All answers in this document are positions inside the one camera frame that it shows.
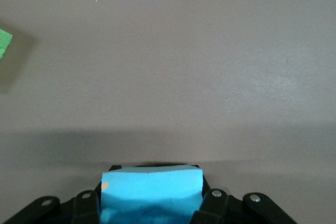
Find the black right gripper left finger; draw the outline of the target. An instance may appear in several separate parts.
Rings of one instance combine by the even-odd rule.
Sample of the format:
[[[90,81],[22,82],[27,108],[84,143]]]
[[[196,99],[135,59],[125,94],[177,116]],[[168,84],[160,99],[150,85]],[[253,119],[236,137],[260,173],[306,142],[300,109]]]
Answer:
[[[100,223],[104,210],[120,210],[120,202],[107,195],[107,184],[84,190],[67,202],[55,196],[35,199],[4,223]]]

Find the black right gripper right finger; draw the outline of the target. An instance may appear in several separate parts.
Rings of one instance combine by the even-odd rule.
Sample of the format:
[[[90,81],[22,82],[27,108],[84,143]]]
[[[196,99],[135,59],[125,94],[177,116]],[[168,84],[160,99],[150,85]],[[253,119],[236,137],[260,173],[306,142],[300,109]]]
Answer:
[[[296,223],[270,197],[259,192],[247,193],[239,200],[223,189],[210,188],[204,178],[202,196],[203,202],[190,223]]]

